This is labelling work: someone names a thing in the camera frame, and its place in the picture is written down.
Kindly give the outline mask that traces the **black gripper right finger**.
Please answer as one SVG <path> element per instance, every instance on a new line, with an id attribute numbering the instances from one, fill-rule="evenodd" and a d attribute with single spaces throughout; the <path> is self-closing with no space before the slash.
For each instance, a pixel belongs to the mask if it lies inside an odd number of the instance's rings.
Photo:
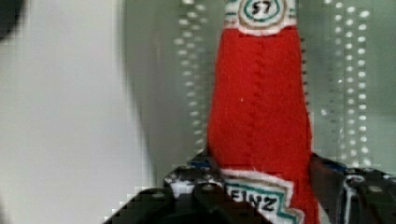
<path id="1" fill-rule="evenodd" d="M 396 180 L 374 168 L 347 168 L 314 154 L 310 183 L 331 224 L 396 224 Z"/>

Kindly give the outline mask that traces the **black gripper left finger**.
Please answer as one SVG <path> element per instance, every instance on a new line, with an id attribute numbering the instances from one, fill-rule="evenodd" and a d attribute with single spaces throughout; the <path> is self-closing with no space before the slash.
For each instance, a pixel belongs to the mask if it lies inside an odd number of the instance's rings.
<path id="1" fill-rule="evenodd" d="M 271 224 L 253 205 L 227 194 L 207 151 L 177 167 L 160 188 L 143 189 L 104 224 Z"/>

